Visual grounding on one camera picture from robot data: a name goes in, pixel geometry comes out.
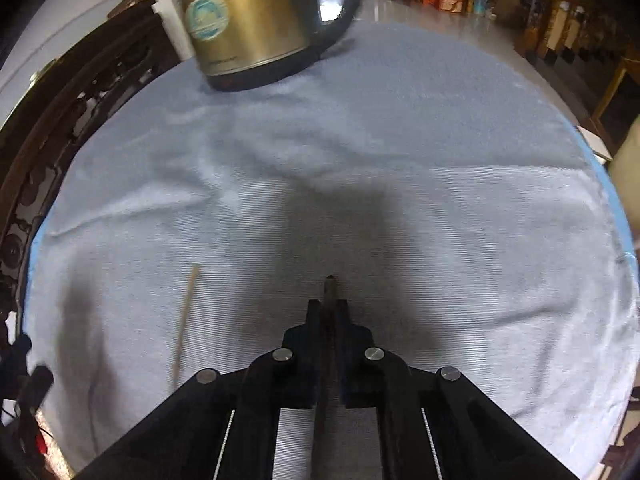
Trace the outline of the small white stool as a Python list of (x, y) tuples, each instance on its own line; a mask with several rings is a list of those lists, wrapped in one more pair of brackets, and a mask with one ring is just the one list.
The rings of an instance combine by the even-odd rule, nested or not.
[(605, 165), (612, 160), (612, 156), (606, 148), (604, 142), (595, 133), (584, 128), (583, 126), (577, 126), (577, 131), (582, 135), (594, 157), (600, 162), (601, 165)]

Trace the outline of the carved wooden sideboard table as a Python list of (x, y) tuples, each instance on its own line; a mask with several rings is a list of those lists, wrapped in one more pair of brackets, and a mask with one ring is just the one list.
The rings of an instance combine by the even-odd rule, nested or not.
[(82, 38), (39, 77), (1, 128), (1, 312), (21, 309), (29, 245), (79, 149), (179, 55), (141, 0)]

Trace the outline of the grey tablecloth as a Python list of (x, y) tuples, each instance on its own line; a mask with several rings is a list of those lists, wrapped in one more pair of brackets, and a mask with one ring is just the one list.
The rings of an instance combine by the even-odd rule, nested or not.
[(580, 478), (634, 383), (638, 270), (608, 175), (535, 86), (437, 32), (359, 23), (245, 92), (185, 62), (80, 149), (25, 311), (73, 470), (171, 393), (194, 263), (180, 380), (274, 348), (334, 275), (378, 344), (457, 367)]

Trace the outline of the blue water jug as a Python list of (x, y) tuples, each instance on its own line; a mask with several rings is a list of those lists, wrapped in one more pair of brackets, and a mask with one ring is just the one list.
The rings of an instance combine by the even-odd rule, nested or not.
[(486, 0), (473, 0), (473, 13), (475, 15), (484, 16), (486, 13)]

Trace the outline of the wooden chopstick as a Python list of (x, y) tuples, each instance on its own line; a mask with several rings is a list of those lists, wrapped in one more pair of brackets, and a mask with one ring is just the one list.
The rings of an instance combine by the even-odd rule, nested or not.
[(182, 354), (184, 348), (184, 338), (186, 338), (186, 326), (189, 322), (189, 315), (193, 304), (196, 286), (202, 270), (201, 263), (194, 263), (189, 275), (188, 286), (186, 286), (186, 296), (184, 296), (178, 325), (174, 360), (171, 369), (171, 389), (176, 390), (180, 386), (180, 373), (182, 367)]

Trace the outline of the gold electric kettle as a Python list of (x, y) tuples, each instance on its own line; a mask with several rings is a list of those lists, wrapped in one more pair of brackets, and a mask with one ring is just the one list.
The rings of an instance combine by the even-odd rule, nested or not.
[(361, 0), (322, 21), (319, 0), (181, 0), (198, 67), (218, 91), (273, 84), (306, 70), (337, 44)]

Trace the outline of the white chest freezer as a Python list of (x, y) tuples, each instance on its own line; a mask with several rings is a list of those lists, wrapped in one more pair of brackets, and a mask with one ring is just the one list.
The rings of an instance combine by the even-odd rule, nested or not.
[(153, 11), (160, 16), (164, 31), (181, 62), (195, 55), (189, 34), (183, 24), (181, 0), (151, 0)]

